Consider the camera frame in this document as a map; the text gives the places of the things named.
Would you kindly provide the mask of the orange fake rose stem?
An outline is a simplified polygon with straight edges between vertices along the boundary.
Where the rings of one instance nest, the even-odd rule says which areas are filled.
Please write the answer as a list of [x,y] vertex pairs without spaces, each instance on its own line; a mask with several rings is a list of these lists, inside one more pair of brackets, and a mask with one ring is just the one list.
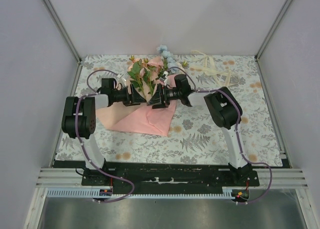
[[135,58],[133,55],[129,58],[132,65],[128,68],[127,74],[130,77],[130,82],[134,88],[140,92],[145,93],[145,68],[143,67],[142,59]]

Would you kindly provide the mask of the pink wrapping paper sheet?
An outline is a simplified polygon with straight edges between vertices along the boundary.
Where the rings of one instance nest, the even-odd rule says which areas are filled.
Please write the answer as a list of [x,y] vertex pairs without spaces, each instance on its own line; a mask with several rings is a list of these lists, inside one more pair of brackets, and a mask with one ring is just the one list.
[[[129,86],[130,76],[126,81]],[[151,99],[149,87],[144,85],[144,93],[138,92],[146,101]],[[96,116],[102,125],[111,131],[167,136],[173,116],[176,112],[177,102],[173,101],[167,108],[153,109],[142,103],[135,106],[124,106],[115,102],[110,107],[96,110]]]

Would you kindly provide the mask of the pink fake rose stem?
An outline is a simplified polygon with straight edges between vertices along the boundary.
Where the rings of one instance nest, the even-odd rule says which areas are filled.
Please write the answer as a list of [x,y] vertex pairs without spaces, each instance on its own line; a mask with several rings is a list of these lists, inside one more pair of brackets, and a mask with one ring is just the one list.
[[152,59],[143,59],[143,81],[149,88],[151,96],[154,93],[156,87],[156,80],[159,78],[160,73],[163,69],[163,61],[161,57],[157,56]]

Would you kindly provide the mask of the cream ribbon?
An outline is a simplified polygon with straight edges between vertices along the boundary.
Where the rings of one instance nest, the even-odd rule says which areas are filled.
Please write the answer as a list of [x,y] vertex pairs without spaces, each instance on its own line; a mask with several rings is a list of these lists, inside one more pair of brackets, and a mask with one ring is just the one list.
[[192,65],[191,68],[194,70],[199,70],[204,72],[207,76],[213,76],[213,79],[221,87],[228,87],[231,85],[232,72],[227,70],[217,70],[215,61],[212,56],[209,56],[198,50],[192,50],[190,52],[191,56],[200,55],[202,56],[202,65]]

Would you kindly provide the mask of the blue fake hydrangea stem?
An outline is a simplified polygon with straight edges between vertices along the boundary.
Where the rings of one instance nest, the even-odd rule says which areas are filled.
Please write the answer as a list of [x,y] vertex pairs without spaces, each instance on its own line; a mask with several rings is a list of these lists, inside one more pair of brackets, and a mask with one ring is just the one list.
[[178,70],[177,62],[174,59],[173,54],[168,50],[166,45],[160,45],[157,47],[158,53],[161,55],[164,69],[167,72],[176,74]]

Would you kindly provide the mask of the green leafy rose stem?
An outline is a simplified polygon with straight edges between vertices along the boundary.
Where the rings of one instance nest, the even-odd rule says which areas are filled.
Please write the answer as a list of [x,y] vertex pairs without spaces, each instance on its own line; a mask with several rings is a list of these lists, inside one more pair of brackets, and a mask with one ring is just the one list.
[[164,67],[164,71],[168,72],[170,75],[173,74],[184,74],[186,72],[186,68],[189,64],[186,61],[183,62],[169,62]]

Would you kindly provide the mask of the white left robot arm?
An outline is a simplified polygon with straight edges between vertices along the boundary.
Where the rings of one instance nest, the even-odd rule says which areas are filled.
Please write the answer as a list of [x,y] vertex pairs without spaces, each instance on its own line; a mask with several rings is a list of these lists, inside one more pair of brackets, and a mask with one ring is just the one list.
[[103,78],[96,93],[82,97],[68,96],[61,122],[62,131],[79,141],[85,166],[87,169],[95,170],[92,178],[101,186],[110,181],[110,173],[103,169],[106,160],[94,135],[97,125],[96,110],[110,107],[114,103],[122,103],[129,107],[147,102],[132,84],[122,89],[117,89],[116,85],[116,79]]

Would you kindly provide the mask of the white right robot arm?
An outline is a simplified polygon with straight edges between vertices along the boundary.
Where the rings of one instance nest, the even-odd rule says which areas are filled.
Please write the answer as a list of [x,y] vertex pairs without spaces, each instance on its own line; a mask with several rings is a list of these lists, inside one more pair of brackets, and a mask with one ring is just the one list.
[[191,88],[187,75],[173,77],[175,87],[158,84],[151,99],[147,102],[153,109],[167,108],[170,102],[179,100],[187,107],[205,103],[216,126],[221,128],[228,149],[230,170],[229,180],[235,186],[242,185],[252,173],[252,166],[246,159],[241,136],[242,108],[230,90],[223,86],[214,89],[196,91]]

